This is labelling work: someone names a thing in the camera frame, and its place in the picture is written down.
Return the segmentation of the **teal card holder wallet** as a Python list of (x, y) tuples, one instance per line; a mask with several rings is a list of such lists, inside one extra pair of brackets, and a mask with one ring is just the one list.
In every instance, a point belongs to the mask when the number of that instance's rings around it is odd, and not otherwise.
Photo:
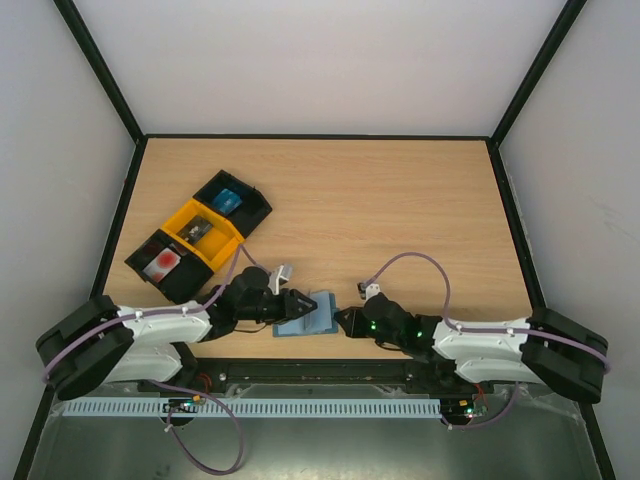
[(308, 297), (317, 304), (317, 308), (301, 318), (274, 325), (272, 328), (274, 337), (303, 337), (338, 332), (338, 324), (333, 319), (338, 311), (335, 295), (323, 290), (312, 292)]

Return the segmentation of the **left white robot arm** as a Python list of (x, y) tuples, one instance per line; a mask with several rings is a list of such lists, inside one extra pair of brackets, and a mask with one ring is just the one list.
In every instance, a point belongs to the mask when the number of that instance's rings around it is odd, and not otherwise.
[(229, 335), (241, 321), (287, 323), (316, 308), (315, 300), (287, 288), (283, 279), (251, 266), (181, 305), (132, 308), (97, 296), (42, 334), (36, 350), (44, 381), (61, 400), (110, 383), (188, 387), (198, 373), (190, 345)]

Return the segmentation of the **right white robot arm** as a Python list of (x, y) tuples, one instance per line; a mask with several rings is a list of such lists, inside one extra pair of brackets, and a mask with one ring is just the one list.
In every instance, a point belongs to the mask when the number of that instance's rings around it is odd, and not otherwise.
[(534, 383), (570, 400), (597, 404), (609, 370), (608, 341), (548, 308), (498, 322), (412, 314), (379, 293), (334, 314), (352, 339), (369, 338), (434, 366), (438, 384)]

